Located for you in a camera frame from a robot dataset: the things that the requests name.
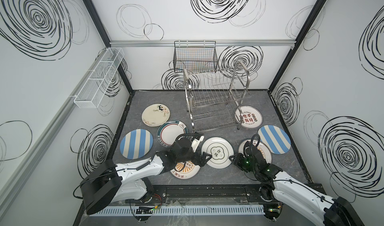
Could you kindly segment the white plate green cloud outline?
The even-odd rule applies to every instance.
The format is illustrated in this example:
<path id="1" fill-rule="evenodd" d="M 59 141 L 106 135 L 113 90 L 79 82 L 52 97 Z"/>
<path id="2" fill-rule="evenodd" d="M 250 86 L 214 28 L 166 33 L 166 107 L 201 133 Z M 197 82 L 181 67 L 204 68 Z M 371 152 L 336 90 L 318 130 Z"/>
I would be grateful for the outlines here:
<path id="1" fill-rule="evenodd" d="M 207 165 L 214 169 L 227 168 L 232 163 L 229 157 L 234 155 L 231 144 L 219 137 L 207 139 L 203 143 L 202 152 L 212 156 Z"/>

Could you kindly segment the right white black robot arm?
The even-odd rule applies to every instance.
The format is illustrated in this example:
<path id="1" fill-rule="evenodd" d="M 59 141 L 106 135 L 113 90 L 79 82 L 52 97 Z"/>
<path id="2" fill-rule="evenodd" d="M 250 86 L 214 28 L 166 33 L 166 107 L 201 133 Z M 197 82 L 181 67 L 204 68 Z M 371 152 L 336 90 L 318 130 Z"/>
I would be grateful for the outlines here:
<path id="1" fill-rule="evenodd" d="M 230 156 L 231 162 L 260 182 L 258 195 L 266 202 L 288 205 L 316 226 L 363 226 L 352 204 L 342 197 L 332 198 L 297 181 L 280 167 L 267 163 L 251 146 L 251 154 Z"/>

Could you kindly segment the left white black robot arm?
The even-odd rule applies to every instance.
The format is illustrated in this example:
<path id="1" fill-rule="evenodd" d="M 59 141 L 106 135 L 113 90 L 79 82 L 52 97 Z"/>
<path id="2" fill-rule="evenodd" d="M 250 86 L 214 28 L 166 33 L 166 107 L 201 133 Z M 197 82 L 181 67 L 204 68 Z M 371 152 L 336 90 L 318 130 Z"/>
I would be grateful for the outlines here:
<path id="1" fill-rule="evenodd" d="M 79 185 L 85 212 L 93 215 L 118 201 L 146 202 L 154 194 L 149 177 L 170 172 L 178 163 L 205 166 L 212 155 L 202 152 L 199 145 L 203 139 L 202 134 L 183 134 L 170 148 L 151 158 L 127 164 L 116 164 L 113 160 L 101 163 Z"/>

